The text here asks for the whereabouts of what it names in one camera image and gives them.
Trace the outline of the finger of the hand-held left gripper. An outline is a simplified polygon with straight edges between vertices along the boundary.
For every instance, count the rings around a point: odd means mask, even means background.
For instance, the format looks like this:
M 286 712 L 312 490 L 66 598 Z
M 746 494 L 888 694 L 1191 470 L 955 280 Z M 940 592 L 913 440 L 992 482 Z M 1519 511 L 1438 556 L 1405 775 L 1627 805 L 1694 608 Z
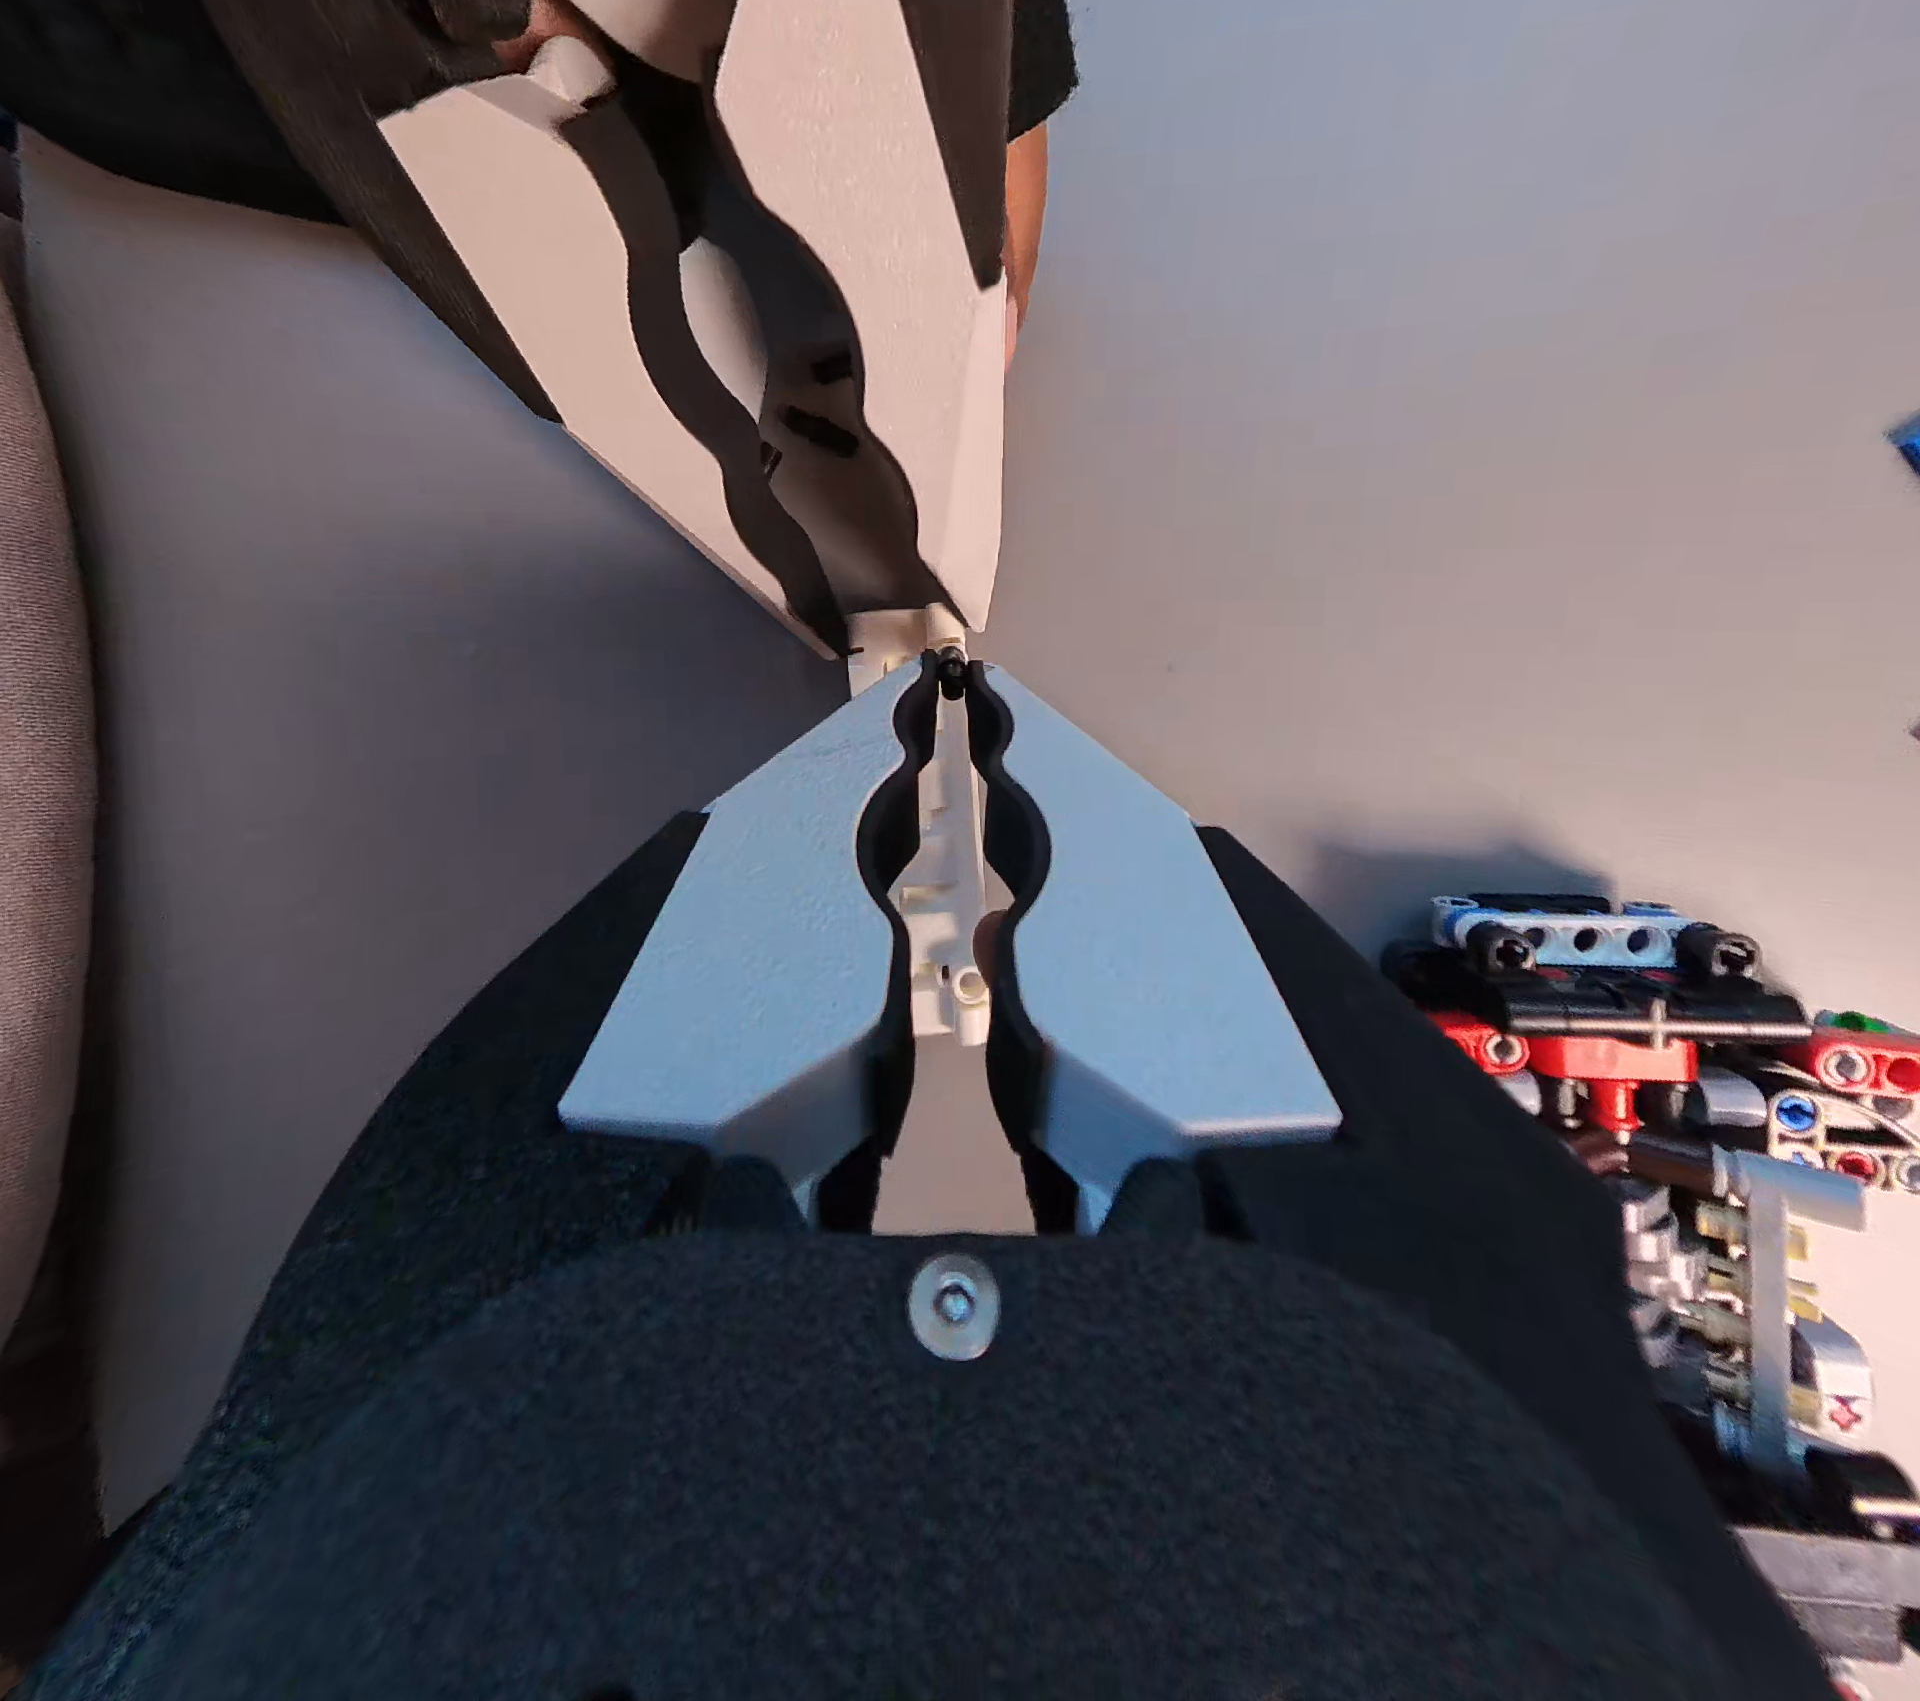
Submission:
M 568 0 L 637 70 L 697 74 L 703 233 L 681 259 L 704 359 L 784 447 L 777 506 L 841 616 L 946 607 L 987 622 L 1003 527 L 1003 150 L 970 247 L 908 0 Z M 813 384 L 852 347 L 844 384 Z M 816 410 L 835 459 L 784 426 Z
M 844 660 L 760 413 L 687 314 L 679 207 L 610 50 L 547 36 L 530 70 L 445 85 L 378 133 L 560 426 L 793 635 Z

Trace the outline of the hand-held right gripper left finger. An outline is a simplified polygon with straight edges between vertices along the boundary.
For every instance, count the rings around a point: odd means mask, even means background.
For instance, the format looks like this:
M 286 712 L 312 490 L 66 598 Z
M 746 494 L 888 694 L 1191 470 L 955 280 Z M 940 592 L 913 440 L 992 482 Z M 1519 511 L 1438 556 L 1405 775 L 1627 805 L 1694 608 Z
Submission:
M 913 939 L 940 662 L 885 674 L 720 793 L 558 1112 L 768 1156 L 808 1220 L 864 1234 L 913 1094 Z

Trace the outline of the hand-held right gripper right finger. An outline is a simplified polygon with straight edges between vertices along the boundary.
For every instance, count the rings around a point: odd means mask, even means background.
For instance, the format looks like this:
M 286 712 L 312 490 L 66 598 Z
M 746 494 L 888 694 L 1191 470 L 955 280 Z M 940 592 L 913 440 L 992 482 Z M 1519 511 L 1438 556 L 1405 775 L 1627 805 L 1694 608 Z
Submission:
M 1200 826 L 997 662 L 970 662 L 986 788 L 987 1094 L 1042 1234 L 1096 1234 L 1140 1160 L 1326 1144 L 1338 1099 Z

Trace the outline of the white lego panel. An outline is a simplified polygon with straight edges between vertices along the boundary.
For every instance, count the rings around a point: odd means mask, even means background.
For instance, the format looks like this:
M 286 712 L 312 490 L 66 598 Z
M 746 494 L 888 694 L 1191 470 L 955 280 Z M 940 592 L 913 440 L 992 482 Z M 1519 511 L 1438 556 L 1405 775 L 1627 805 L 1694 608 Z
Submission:
M 915 668 L 920 655 L 946 645 L 970 655 L 970 628 L 946 607 L 860 608 L 852 616 L 852 693 L 860 694 L 885 674 Z M 949 1031 L 960 1048 L 986 1048 L 987 980 L 974 959 L 974 929 L 987 914 L 987 859 L 964 703 L 940 694 L 931 762 L 915 780 L 915 826 L 920 843 L 894 888 L 913 957 L 913 1039 Z

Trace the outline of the partly built lego truck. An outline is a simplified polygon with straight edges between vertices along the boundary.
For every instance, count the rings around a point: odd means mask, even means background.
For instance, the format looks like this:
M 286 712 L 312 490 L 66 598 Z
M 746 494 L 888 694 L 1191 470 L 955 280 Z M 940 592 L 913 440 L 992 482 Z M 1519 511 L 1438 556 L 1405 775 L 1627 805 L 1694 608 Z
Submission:
M 1917 1031 L 1813 1015 L 1760 947 L 1664 901 L 1432 897 L 1381 975 L 1617 1206 L 1664 1424 L 1838 1694 L 1917 1652 L 1917 1473 L 1824 1305 L 1813 1230 L 1917 1194 Z

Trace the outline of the person's left hand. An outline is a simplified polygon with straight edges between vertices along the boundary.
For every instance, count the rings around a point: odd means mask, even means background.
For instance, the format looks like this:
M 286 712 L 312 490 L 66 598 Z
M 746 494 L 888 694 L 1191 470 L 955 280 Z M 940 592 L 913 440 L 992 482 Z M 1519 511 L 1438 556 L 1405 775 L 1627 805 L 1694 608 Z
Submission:
M 1014 359 L 1023 342 L 1042 259 L 1042 225 L 1046 225 L 1046 125 L 1018 133 L 1003 165 L 1003 280 L 1008 280 L 1003 359 Z

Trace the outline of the person's beige hoodie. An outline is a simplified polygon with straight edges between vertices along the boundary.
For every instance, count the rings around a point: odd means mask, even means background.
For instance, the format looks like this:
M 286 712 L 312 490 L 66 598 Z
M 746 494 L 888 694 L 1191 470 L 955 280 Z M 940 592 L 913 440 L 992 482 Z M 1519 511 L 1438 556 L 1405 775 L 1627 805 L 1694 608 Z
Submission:
M 75 1111 L 94 693 L 62 455 L 18 314 L 14 215 L 0 240 L 0 1337 L 14 1337 Z

